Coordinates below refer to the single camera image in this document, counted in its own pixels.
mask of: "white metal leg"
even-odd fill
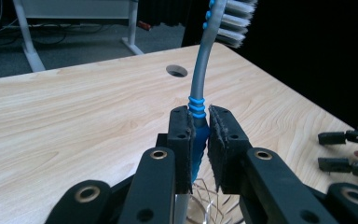
[[[136,19],[138,14],[138,0],[130,0],[130,9],[129,9],[129,32],[128,37],[123,37],[123,43],[129,48],[134,54],[144,54],[136,45],[135,45],[135,32],[136,32]]]
[[[32,42],[30,30],[28,28],[28,22],[27,19],[25,18],[24,8],[22,7],[22,2],[21,0],[13,0],[13,4],[14,4],[14,8],[16,9],[22,37],[24,39],[24,43],[22,44],[22,49],[24,50],[28,63],[31,65],[31,69],[33,72],[45,71],[46,70],[45,65],[43,65],[39,55],[36,52],[36,49],[34,49],[34,44]]]

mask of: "blue and gray toothbrush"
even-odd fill
[[[250,24],[255,11],[256,0],[211,0],[206,13],[206,22],[203,24],[203,35],[199,54],[191,84],[191,93],[188,97],[188,107],[193,115],[196,136],[192,147],[192,174],[194,182],[200,169],[203,151],[206,147],[210,130],[206,121],[203,98],[205,72],[211,53],[213,42],[217,39],[224,44],[238,48],[241,46],[245,27]]]

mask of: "wooden table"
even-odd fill
[[[174,49],[0,78],[0,223],[43,223],[74,184],[98,179],[113,186],[134,174],[142,153],[168,131],[170,111],[187,104],[197,52]],[[188,76],[169,75],[170,64]],[[305,184],[321,191],[340,181],[358,185],[358,177],[323,173],[317,163],[355,160],[355,144],[327,148],[317,141],[318,133],[351,127],[219,44],[205,99],[229,109],[253,146],[278,152]],[[204,158],[199,177],[212,190],[208,166]]]

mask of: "wood grain surface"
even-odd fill
[[[0,78],[0,223],[43,223],[74,184],[97,179],[113,186],[134,174],[142,153],[168,131],[170,111],[187,104],[197,52],[196,46]],[[171,64],[188,76],[169,75]],[[334,182],[358,185],[358,177],[323,173],[317,163],[358,160],[358,145],[317,141],[318,133],[351,127],[219,44],[205,99],[229,109],[254,147],[278,152],[305,184],[320,191]],[[214,189],[205,157],[199,177]],[[241,218],[225,209],[221,216]]]

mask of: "gray carpeted floor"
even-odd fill
[[[64,32],[54,32],[54,29],[57,28],[31,32],[34,46],[48,70],[133,55],[121,42],[128,32],[123,25],[85,25],[70,27]],[[137,28],[135,43],[144,53],[177,49],[181,46],[184,31],[183,26],[160,25],[151,31]],[[31,73],[22,52],[21,33],[13,29],[7,32],[11,34],[0,36],[0,44],[17,39],[14,43],[0,46],[0,77]]]

